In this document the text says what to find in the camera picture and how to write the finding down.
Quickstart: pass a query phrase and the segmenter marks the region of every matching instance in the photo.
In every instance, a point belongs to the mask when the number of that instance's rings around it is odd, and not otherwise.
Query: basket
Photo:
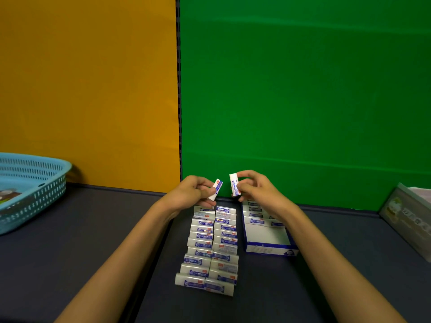
[[[71,168],[56,158],[0,152],[0,235],[57,200]]]

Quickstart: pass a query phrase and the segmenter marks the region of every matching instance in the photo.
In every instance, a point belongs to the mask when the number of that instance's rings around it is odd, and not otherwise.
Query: basket rim
[[[20,202],[21,200],[23,200],[24,198],[26,198],[27,196],[37,192],[40,189],[45,188],[48,184],[52,183],[53,181],[61,178],[62,176],[64,176],[66,173],[68,173],[70,171],[70,169],[72,168],[72,163],[65,161],[65,160],[61,160],[59,158],[54,158],[54,157],[46,157],[46,156],[38,156],[38,155],[28,155],[28,154],[19,154],[19,153],[6,153],[6,152],[0,152],[0,157],[2,155],[9,155],[12,158],[16,158],[16,159],[20,159],[20,160],[33,160],[33,161],[44,161],[44,160],[49,160],[51,162],[56,162],[58,164],[61,164],[64,166],[63,170],[57,172],[54,176],[52,176],[51,178],[49,178],[48,180],[45,180],[44,185],[41,187],[35,186],[33,188],[30,188],[29,190],[23,192],[21,195],[14,197],[11,202],[9,201],[5,201],[3,204],[0,204],[0,211],[3,210],[4,208],[9,208],[11,206],[14,206],[14,204]]]

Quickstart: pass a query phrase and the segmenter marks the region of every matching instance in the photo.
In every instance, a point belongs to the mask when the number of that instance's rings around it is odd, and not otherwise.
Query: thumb
[[[237,184],[237,188],[242,192],[246,192],[247,194],[252,195],[256,187],[253,187],[252,185],[249,185],[247,183],[239,183]]]
[[[216,193],[217,189],[215,189],[214,187],[211,188],[205,188],[203,190],[200,190],[200,198],[204,199],[204,198],[208,198],[211,195],[214,195]]]

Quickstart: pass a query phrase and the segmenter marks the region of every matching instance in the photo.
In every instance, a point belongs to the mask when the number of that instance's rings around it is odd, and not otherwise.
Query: gray box
[[[399,183],[379,214],[431,263],[431,190]]]

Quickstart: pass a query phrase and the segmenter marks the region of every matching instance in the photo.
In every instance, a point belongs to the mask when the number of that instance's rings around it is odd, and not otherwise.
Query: green panel
[[[431,188],[431,0],[180,0],[183,175],[297,203]]]

